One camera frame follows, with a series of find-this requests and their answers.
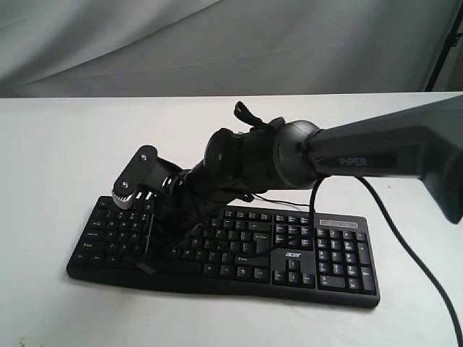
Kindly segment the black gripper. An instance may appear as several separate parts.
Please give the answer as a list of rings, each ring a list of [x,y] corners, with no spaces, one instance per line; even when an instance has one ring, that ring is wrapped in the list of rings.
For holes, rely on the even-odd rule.
[[[166,177],[156,194],[155,214],[150,217],[143,255],[136,264],[145,274],[160,269],[169,253],[202,225],[202,219],[217,214],[233,200],[253,201],[249,188],[213,176],[203,166]]]

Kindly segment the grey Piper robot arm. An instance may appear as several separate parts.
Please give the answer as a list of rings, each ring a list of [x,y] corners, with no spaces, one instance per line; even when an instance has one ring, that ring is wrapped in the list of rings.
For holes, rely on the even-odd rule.
[[[462,97],[330,129],[307,120],[264,122],[243,103],[248,132],[216,131],[203,159],[183,169],[145,147],[142,186],[157,203],[145,262],[149,271],[186,235],[233,200],[269,190],[316,190],[329,176],[420,180],[446,219],[462,219]]]

